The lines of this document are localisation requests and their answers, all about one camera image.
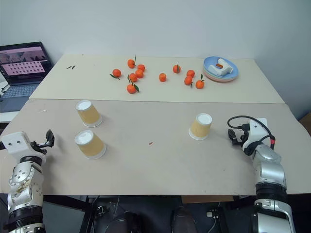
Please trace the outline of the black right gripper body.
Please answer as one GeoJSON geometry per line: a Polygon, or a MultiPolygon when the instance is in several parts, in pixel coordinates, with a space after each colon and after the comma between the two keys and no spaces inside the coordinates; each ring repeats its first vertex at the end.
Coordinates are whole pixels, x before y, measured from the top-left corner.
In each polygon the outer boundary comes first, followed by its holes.
{"type": "Polygon", "coordinates": [[[240,136],[240,141],[238,142],[239,146],[247,146],[249,144],[249,131],[243,131],[243,134],[240,136]]]}

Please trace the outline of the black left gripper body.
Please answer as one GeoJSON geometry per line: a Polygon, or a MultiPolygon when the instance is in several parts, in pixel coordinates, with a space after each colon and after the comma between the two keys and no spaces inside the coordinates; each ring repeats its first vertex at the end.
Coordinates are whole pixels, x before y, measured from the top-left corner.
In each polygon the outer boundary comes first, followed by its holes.
{"type": "Polygon", "coordinates": [[[30,142],[30,145],[31,145],[32,149],[34,149],[35,151],[40,152],[40,153],[46,155],[47,150],[45,149],[45,147],[49,146],[49,142],[46,141],[46,142],[38,144],[35,141],[32,141],[32,142],[30,142]]]}

